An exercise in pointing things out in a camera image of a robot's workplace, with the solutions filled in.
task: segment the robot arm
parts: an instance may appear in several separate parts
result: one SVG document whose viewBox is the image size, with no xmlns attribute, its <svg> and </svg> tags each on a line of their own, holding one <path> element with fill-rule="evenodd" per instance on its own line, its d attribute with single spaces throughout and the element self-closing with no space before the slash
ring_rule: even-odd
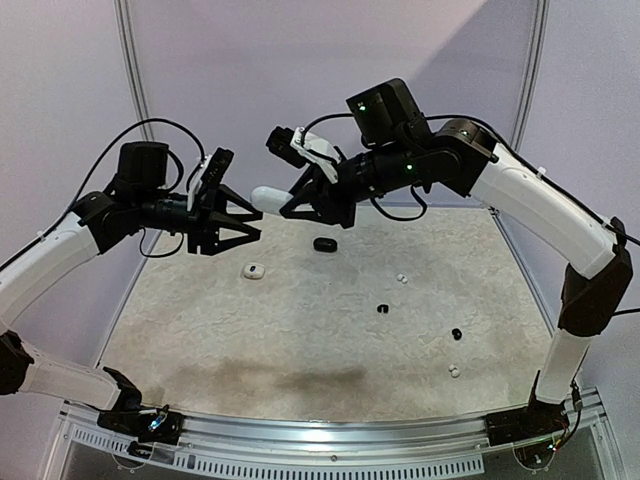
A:
<svg viewBox="0 0 640 480">
<path fill-rule="evenodd" d="M 143 407 L 140 392 L 120 372 L 54 358 L 11 330 L 58 280 L 141 228 L 187 235 L 188 251 L 203 255 L 260 238 L 259 230 L 243 222 L 259 220 L 262 213 L 220 183 L 233 157 L 230 151 L 218 149 L 207 158 L 188 195 L 160 188 L 168 153 L 161 143 L 123 145 L 118 172 L 105 192 L 79 199 L 55 230 L 0 271 L 0 395 L 36 392 L 84 403 L 101 411 L 98 424 L 105 428 L 140 441 L 177 441 L 182 415 Z M 229 202 L 249 213 L 227 212 Z M 222 240 L 221 229 L 244 235 Z"/>
<path fill-rule="evenodd" d="M 311 164 L 289 192 L 260 187 L 259 210 L 325 224 L 353 226 L 355 204 L 409 185 L 428 193 L 439 182 L 512 216 L 568 262 L 563 307 L 544 368 L 524 410 L 487 417 L 492 444 L 547 434 L 568 423 L 563 402 L 592 339 L 607 326 L 633 275 L 617 219 L 600 222 L 535 172 L 497 134 L 465 118 L 431 132 L 407 86 L 394 79 L 347 100 L 368 149 L 337 163 L 338 181 Z M 276 128 L 269 150 L 300 168 L 309 149 L 296 132 Z M 319 140 L 315 138 L 315 149 Z M 309 204 L 312 211 L 299 211 Z"/>
</svg>

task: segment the black joint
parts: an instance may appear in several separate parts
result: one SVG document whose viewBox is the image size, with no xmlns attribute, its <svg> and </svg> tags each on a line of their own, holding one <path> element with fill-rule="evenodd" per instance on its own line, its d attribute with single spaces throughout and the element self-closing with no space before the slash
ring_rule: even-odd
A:
<svg viewBox="0 0 640 480">
<path fill-rule="evenodd" d="M 33 358 L 22 347 L 20 336 L 7 331 L 0 336 L 0 395 L 17 393 Z"/>
<path fill-rule="evenodd" d="M 292 139 L 293 130 L 290 128 L 276 127 L 271 132 L 271 135 L 269 135 L 267 148 L 276 157 L 281 158 L 289 165 L 302 168 L 307 164 L 307 160 L 291 146 Z"/>
<path fill-rule="evenodd" d="M 493 447 L 558 432 L 569 424 L 564 404 L 549 404 L 535 398 L 538 372 L 526 407 L 490 413 L 485 417 L 489 444 Z"/>
<path fill-rule="evenodd" d="M 163 421 L 158 422 L 160 411 L 140 413 L 151 408 L 141 404 L 142 394 L 122 373 L 111 368 L 104 371 L 113 377 L 120 389 L 120 396 L 113 408 L 98 416 L 98 426 L 114 432 L 138 437 L 140 443 L 160 442 L 177 445 L 182 433 L 184 415 L 163 409 Z"/>
<path fill-rule="evenodd" d="M 609 325 L 631 278 L 629 252 L 621 245 L 609 264 L 591 279 L 567 266 L 558 328 L 577 337 L 599 335 Z"/>
</svg>

